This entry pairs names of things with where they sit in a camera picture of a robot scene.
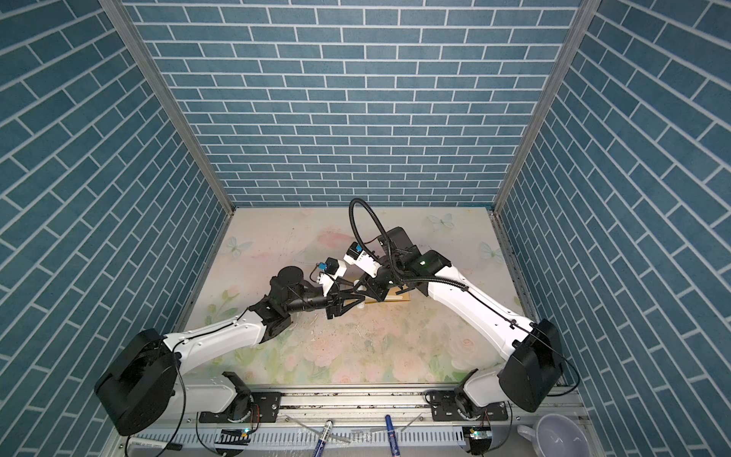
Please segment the brown paper envelope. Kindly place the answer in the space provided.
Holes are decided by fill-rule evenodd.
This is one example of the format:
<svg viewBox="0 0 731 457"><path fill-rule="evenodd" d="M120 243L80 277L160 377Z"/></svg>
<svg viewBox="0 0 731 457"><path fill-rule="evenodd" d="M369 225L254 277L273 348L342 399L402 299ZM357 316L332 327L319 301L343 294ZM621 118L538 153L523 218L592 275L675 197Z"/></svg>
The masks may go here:
<svg viewBox="0 0 731 457"><path fill-rule="evenodd" d="M409 291L400 291L398 288L388 292L382 303L406 303L410 301Z"/></svg>

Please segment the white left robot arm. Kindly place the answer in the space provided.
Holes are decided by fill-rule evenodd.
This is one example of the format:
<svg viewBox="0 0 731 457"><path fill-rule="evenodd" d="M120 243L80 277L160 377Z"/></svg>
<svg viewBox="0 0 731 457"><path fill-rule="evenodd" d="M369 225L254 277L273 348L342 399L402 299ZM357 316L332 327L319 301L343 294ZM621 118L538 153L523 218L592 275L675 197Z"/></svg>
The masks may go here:
<svg viewBox="0 0 731 457"><path fill-rule="evenodd" d="M238 348L254 347L287 329L295 312L325 310L343 315L366 300L365 288L335 279L330 287L306 281L295 266L270 279L270 292L240 314L192 331L139 332L110 363L94 392L122 436L141 432L169 409L221 414L232 423L251 419L251 389L232 371L228 384L188 387L184 374Z"/></svg>

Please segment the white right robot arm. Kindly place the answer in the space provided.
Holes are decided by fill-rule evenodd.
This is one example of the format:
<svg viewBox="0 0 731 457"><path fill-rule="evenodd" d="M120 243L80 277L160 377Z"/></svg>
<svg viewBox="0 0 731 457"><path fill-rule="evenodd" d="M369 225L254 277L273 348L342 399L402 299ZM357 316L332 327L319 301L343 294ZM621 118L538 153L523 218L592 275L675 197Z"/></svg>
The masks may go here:
<svg viewBox="0 0 731 457"><path fill-rule="evenodd" d="M536 411L563 375L559 331L550 321L538 323L501 305L460 273L438 251L425 253L401 227L376 238L381 257L359 234L346 260L363 270L360 284L380 299L394 287L410 287L444 305L470 324L504 360L494 369L474 369L455 390L460 413L477 418L491 404L509 402Z"/></svg>

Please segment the blue marker pen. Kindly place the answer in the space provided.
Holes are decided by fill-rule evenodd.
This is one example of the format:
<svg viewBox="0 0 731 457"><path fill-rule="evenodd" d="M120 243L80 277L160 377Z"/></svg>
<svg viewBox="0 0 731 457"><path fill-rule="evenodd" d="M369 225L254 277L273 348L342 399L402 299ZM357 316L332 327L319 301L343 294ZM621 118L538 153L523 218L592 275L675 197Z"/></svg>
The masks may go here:
<svg viewBox="0 0 731 457"><path fill-rule="evenodd" d="M390 450L390 455L392 457L400 457L401 452L398 445L398 439L396 434L396 428L394 427L392 417L387 414L385 416L385 422L386 422L386 436L388 436L388 445Z"/></svg>

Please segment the white-blue marker pen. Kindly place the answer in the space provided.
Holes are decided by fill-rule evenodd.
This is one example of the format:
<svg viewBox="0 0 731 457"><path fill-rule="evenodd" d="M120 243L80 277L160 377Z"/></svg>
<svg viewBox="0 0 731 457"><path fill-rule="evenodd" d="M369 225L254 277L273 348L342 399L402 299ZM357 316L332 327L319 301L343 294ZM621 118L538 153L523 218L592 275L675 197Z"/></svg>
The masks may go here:
<svg viewBox="0 0 731 457"><path fill-rule="evenodd" d="M322 432L320 433L318 441L315 445L312 457L322 457L323 456L325 448L327 446L327 441L329 441L329 436L331 435L332 429L333 429L333 422L331 420L327 420L327 422L325 422L325 426L323 427Z"/></svg>

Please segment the white plastic cup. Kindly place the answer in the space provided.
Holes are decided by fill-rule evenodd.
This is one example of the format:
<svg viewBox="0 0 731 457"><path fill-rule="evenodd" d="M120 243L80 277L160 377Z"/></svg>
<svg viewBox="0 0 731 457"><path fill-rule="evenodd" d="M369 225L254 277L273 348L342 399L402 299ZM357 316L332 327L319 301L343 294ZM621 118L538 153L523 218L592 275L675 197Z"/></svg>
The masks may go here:
<svg viewBox="0 0 731 457"><path fill-rule="evenodd" d="M517 426L519 436L531 443L540 457L590 457L586 435L569 418L551 413L543 416L535 426Z"/></svg>

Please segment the black marker pen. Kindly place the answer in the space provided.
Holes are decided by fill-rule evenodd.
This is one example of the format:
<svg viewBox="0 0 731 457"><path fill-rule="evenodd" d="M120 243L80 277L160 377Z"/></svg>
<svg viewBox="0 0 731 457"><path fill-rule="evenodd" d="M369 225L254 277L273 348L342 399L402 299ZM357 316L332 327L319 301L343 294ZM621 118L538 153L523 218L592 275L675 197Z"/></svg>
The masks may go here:
<svg viewBox="0 0 731 457"><path fill-rule="evenodd" d="M137 447L150 447L151 449L163 449L163 451L182 451L183 445L178 443L169 443L148 438L131 437L128 445Z"/></svg>

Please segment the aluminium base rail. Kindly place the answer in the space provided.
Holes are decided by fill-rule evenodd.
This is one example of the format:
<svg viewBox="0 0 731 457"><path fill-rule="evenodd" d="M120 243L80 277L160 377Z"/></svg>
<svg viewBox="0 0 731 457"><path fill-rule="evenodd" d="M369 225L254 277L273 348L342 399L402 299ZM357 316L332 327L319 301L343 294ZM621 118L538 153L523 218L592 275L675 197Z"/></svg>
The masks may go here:
<svg viewBox="0 0 731 457"><path fill-rule="evenodd" d="M327 420L333 429L325 456L388 456L385 416L392 417L404 456L531 456L533 447L517 426L533 427L545 415L563 415L586 435L598 455L591 422L576 393L550 397L534 412L509 402L487 407L469 419L443 386L346 388L259 388L253 423L231 423L221 414L164 417L131 437L182 444L182 451L128 445L116 437L105 456L311 456Z"/></svg>

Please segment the aluminium right corner post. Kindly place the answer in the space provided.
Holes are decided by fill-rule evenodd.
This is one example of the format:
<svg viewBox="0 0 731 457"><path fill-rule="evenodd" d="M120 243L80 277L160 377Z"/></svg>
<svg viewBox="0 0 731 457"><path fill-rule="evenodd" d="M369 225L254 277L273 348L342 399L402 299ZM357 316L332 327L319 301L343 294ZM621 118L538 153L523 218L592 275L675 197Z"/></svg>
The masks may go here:
<svg viewBox="0 0 731 457"><path fill-rule="evenodd" d="M506 171L504 182L495 198L493 211L496 214L501 213L508 203L510 192L517 182L525 161L529 157L531 148L536 141L541 127L544 125L544 120L546 120L551 105L568 73L589 25L599 9L599 5L601 5L600 0L583 1L576 12L568 29L565 43L561 46L552 71L548 79L546 79L546 85L542 90L541 97L536 104L531 120L525 129L522 141L516 149L512 162Z"/></svg>

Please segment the aluminium corner post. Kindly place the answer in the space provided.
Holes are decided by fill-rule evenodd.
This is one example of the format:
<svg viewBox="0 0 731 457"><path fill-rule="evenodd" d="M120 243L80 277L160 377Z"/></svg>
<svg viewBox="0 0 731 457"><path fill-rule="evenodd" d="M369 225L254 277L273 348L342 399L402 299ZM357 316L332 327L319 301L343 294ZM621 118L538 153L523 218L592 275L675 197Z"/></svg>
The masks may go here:
<svg viewBox="0 0 731 457"><path fill-rule="evenodd" d="M161 107L169 116L169 121L171 121L175 131L183 140L193 161L197 164L201 173L203 173L203 177L205 177L209 187L217 197L219 204L228 216L232 216L235 211L234 203L225 191L221 180L216 175L211 162L209 162L209 158L207 158L203 151L192 127L190 127L187 118L175 100L162 72L160 72L154 62L152 54L141 34L139 34L135 24L133 24L123 2L117 0L100 0L99 4L110 19L110 22L112 22L112 26L114 26L116 32L127 47L132 59L138 66L140 72L142 72Z"/></svg>
<svg viewBox="0 0 731 457"><path fill-rule="evenodd" d="M493 211L496 214L501 213L508 203L510 192L517 182L525 161L529 157L531 148L536 141L541 127L544 125L544 120L546 120L551 105L568 73L589 25L599 9L599 5L601 5L600 0L583 1L576 12L568 29L565 43L561 46L552 71L548 79L546 79L546 85L542 90L541 97L536 104L531 120L525 129L522 141L516 149L512 162L506 171L504 182L495 198Z"/></svg>

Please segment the aluminium left corner post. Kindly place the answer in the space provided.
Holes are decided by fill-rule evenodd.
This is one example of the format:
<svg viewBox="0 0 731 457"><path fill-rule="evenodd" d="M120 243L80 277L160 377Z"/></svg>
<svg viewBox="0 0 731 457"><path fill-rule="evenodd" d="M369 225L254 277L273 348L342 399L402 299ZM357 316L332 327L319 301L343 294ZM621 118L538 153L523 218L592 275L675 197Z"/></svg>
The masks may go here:
<svg viewBox="0 0 731 457"><path fill-rule="evenodd" d="M175 131L183 140L193 161L197 164L201 173L203 173L203 177L205 177L209 187L217 197L219 204L228 216L232 216L235 211L234 203L225 191L221 180L216 175L211 162L209 162L209 158L207 158L203 151L192 127L190 127L187 118L175 100L162 72L160 72L154 62L152 54L141 34L139 34L135 24L133 24L123 2L117 0L100 0L99 4L110 19L110 22L112 22L112 26L114 26L116 32L127 47L132 59L138 66L140 72L142 72L161 107L169 116L169 121L171 121Z"/></svg>

